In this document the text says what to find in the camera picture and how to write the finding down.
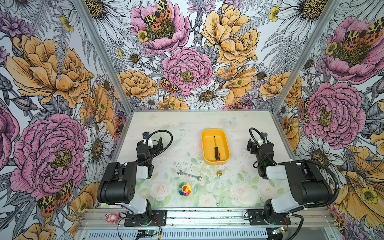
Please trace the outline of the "orange black handled screwdriver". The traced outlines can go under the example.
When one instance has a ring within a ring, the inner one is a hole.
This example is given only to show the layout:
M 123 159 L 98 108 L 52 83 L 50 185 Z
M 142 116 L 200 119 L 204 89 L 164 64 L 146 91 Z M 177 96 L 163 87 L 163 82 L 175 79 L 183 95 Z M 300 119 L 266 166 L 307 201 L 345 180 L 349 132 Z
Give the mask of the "orange black handled screwdriver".
M 221 160 L 221 157 L 220 157 L 220 152 L 219 152 L 219 148 L 218 148 L 218 145 L 217 145 L 217 140 L 216 140 L 216 136 L 214 136 L 214 144 L 215 144 L 215 160 L 216 161 L 220 161 Z

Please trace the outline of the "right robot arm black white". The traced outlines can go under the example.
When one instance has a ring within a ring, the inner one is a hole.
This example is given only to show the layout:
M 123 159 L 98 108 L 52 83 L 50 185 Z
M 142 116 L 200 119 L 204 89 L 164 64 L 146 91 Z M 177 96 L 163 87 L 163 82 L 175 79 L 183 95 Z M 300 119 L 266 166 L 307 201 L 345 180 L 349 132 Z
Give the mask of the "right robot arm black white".
M 326 207 L 332 204 L 340 193 L 337 176 L 324 164 L 310 160 L 289 160 L 277 163 L 274 144 L 267 134 L 250 128 L 251 138 L 247 151 L 256 156 L 254 168 L 264 180 L 286 180 L 287 192 L 277 198 L 268 199 L 259 214 L 250 218 L 261 218 L 268 225 L 284 223 L 289 215 L 308 208 Z

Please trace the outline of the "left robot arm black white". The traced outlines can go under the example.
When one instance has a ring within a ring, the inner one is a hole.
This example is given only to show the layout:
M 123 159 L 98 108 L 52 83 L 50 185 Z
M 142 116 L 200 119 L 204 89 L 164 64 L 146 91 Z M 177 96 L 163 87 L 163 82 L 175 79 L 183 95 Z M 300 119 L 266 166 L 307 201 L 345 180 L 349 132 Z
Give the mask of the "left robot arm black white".
M 97 191 L 99 203 L 126 209 L 127 217 L 131 218 L 133 224 L 148 226 L 156 219 L 150 201 L 136 193 L 136 183 L 139 180 L 149 180 L 153 176 L 153 159 L 165 147 L 162 138 L 153 140 L 152 137 L 161 132 L 162 130 L 143 133 L 143 139 L 136 147 L 137 160 L 125 164 L 109 163 Z

